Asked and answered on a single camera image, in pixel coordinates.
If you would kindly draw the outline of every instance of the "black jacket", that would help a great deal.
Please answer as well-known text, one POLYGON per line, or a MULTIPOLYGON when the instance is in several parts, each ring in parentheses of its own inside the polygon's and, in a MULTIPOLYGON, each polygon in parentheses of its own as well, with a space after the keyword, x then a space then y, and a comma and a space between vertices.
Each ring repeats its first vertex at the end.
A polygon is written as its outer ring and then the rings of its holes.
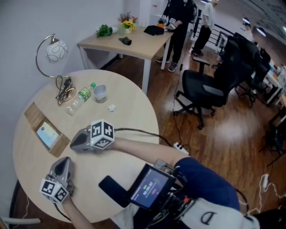
POLYGON ((180 20, 183 25, 188 25, 195 18, 196 7, 193 0, 188 0, 186 4, 184 0, 169 0, 163 15, 169 17, 169 22, 172 22, 173 18, 175 21, 180 20))

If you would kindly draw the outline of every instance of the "round wooden table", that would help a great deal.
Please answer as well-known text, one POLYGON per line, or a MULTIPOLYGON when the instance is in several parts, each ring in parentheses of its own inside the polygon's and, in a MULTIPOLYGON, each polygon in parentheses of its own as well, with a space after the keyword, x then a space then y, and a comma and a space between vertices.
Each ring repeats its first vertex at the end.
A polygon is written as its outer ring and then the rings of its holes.
MULTIPOLYGON (((108 99, 105 103, 95 102, 90 97, 73 115, 65 109, 71 102, 58 106, 55 96, 58 89, 55 82, 40 90, 30 101, 34 102, 48 120, 65 136, 72 140, 78 130, 87 127, 94 120, 105 119, 114 128, 129 127, 152 133, 159 133, 153 107, 143 91, 129 79, 114 72, 103 70, 84 70, 69 74, 77 90, 92 82, 105 84, 108 99), (108 112, 108 106, 114 104, 116 110, 108 112)), ((70 157, 74 162, 72 181, 75 192, 72 200, 76 207, 90 222, 98 222, 112 217, 123 208, 114 202, 99 187, 98 183, 107 175, 128 190, 137 178, 145 162, 126 153, 109 150, 100 154, 76 153, 69 144, 59 157, 50 154, 32 129, 24 110, 15 131, 13 158, 16 174, 25 193, 33 203, 48 215, 68 222, 55 209, 53 203, 40 192, 41 180, 49 172, 51 165, 61 157, 70 157)), ((134 131, 118 131, 116 137, 159 143, 158 137, 134 131)))

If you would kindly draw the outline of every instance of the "small display screen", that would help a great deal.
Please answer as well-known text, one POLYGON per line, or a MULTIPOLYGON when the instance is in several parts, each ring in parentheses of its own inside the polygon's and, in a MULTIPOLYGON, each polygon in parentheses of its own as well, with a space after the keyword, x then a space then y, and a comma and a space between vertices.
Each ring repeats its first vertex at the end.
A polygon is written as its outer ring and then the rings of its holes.
POLYGON ((149 169, 130 199, 146 208, 150 208, 167 181, 168 177, 156 170, 149 169))

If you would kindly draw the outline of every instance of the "ceiling light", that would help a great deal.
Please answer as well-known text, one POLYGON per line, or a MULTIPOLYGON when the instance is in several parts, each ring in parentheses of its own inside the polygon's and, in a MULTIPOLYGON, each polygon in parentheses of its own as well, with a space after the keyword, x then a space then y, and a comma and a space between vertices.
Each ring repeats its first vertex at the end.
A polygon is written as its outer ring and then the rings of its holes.
POLYGON ((246 23, 250 24, 249 19, 247 17, 243 17, 242 20, 244 20, 246 23))
POLYGON ((266 37, 265 31, 264 31, 263 28, 259 27, 259 28, 256 28, 256 29, 257 29, 257 31, 258 31, 260 34, 262 34, 263 36, 266 37))

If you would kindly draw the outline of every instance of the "chair armrest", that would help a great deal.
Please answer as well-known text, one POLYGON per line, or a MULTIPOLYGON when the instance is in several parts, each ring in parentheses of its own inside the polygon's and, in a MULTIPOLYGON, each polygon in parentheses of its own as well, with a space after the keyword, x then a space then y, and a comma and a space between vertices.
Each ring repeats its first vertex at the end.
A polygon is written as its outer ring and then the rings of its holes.
POLYGON ((212 87, 207 86, 207 85, 203 85, 202 87, 208 93, 211 93, 211 94, 217 95, 217 96, 224 96, 223 91, 221 91, 221 90, 218 90, 216 88, 212 88, 212 87))
POLYGON ((210 65, 210 63, 205 60, 205 59, 202 59, 202 58, 198 58, 198 57, 193 57, 193 61, 197 61, 199 63, 203 63, 203 64, 206 64, 206 65, 210 65))

